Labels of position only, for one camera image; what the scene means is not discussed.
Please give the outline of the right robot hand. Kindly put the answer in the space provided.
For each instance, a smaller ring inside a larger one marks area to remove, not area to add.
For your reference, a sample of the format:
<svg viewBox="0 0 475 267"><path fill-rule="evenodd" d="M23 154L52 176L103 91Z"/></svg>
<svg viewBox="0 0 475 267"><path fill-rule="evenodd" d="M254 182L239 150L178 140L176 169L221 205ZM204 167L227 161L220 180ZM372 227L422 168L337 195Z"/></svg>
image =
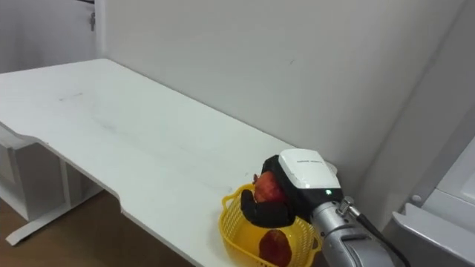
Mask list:
<svg viewBox="0 0 475 267"><path fill-rule="evenodd" d="M290 226L299 218L311 222L324 203L336 204L344 194L337 176L317 152L286 149L264 161L252 190L240 195L240 209L248 222L261 228Z"/></svg>

